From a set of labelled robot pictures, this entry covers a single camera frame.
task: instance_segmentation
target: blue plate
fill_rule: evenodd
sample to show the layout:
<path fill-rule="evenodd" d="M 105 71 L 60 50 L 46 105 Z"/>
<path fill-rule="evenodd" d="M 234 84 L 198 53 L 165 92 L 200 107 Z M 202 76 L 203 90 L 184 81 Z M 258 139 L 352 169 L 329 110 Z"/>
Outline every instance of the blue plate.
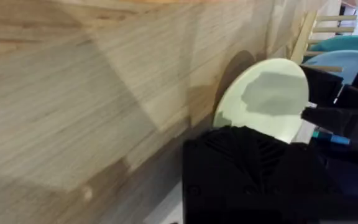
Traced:
<path fill-rule="evenodd" d="M 337 50 L 317 55 L 305 62 L 306 65 L 342 67 L 342 72 L 330 72 L 343 78 L 343 84 L 351 84 L 358 73 L 358 50 Z"/>

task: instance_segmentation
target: wooden surface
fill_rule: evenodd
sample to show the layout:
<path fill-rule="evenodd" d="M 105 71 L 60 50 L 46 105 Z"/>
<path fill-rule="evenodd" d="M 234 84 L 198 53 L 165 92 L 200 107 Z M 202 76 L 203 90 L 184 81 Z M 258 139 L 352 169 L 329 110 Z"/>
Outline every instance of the wooden surface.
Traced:
<path fill-rule="evenodd" d="M 0 223 L 143 223 L 241 71 L 325 1 L 0 1 Z"/>

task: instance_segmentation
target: plywood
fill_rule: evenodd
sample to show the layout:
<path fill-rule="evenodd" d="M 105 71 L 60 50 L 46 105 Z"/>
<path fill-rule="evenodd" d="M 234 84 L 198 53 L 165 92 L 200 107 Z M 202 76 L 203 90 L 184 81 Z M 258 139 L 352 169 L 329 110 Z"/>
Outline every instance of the plywood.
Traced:
<path fill-rule="evenodd" d="M 296 35 L 276 10 L 319 4 L 0 1 L 0 223 L 142 223 L 224 86 Z"/>

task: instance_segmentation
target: plate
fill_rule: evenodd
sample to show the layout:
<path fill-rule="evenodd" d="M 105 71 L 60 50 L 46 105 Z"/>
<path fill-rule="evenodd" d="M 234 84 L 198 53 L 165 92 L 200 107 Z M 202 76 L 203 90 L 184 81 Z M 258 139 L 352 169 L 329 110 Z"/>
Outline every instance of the plate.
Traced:
<path fill-rule="evenodd" d="M 337 50 L 317 55 L 305 62 L 306 65 L 342 67 L 342 72 L 330 72 L 343 78 L 343 84 L 352 84 L 358 74 L 358 50 Z"/>
<path fill-rule="evenodd" d="M 303 70 L 291 60 L 259 62 L 241 75 L 223 94 L 213 126 L 247 126 L 290 143 L 308 104 L 309 88 Z"/>
<path fill-rule="evenodd" d="M 310 51 L 332 52 L 335 50 L 358 50 L 358 35 L 333 37 L 310 47 Z"/>

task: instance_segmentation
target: dish rack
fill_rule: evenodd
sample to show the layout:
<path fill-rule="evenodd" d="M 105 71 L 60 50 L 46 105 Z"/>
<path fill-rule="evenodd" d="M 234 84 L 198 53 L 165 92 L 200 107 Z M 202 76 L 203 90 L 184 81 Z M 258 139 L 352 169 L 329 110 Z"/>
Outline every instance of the dish rack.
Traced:
<path fill-rule="evenodd" d="M 306 14 L 305 20 L 303 22 L 301 32 L 296 41 L 295 47 L 293 49 L 291 60 L 296 62 L 298 65 L 305 67 L 315 68 L 323 70 L 325 72 L 342 72 L 343 68 L 333 67 L 333 66 L 324 66 L 324 65 L 304 65 L 302 64 L 304 57 L 314 57 L 316 55 L 322 54 L 324 52 L 313 52 L 308 51 L 309 45 L 318 44 L 324 39 L 312 39 L 311 36 L 313 33 L 353 33 L 355 27 L 316 27 L 318 22 L 324 21 L 355 21 L 357 16 L 318 16 L 317 11 L 311 11 Z"/>

